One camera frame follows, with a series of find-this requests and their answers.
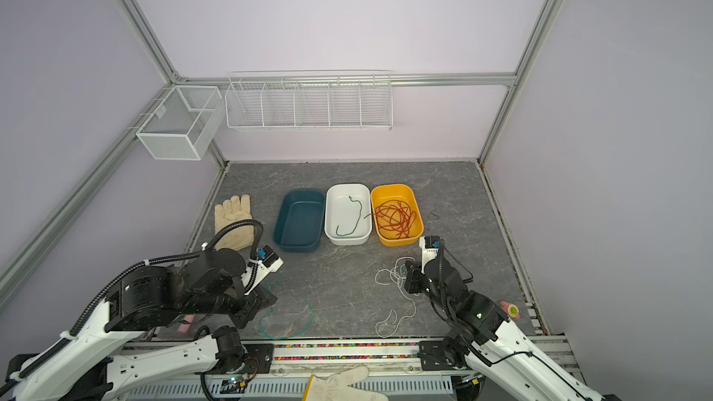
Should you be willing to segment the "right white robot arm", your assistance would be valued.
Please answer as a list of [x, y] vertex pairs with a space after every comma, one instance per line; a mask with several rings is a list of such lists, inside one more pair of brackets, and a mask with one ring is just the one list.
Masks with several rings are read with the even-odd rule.
[[407, 293], [428, 297], [449, 325], [438, 358], [454, 369], [468, 368], [518, 400], [617, 400], [579, 381], [537, 347], [491, 299], [470, 290], [447, 260], [445, 241], [419, 239], [421, 261], [407, 263]]

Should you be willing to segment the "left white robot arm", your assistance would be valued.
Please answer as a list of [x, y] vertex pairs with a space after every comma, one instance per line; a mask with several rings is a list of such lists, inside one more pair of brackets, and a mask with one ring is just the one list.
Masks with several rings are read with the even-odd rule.
[[[283, 265], [260, 247], [263, 226], [234, 222], [200, 252], [138, 262], [110, 281], [70, 330], [36, 355], [9, 362], [1, 387], [15, 400], [121, 400], [143, 385], [188, 373], [257, 371], [240, 331], [276, 296], [262, 280]], [[145, 332], [169, 327], [188, 315], [225, 315], [231, 325], [207, 329], [185, 345], [123, 355]]]

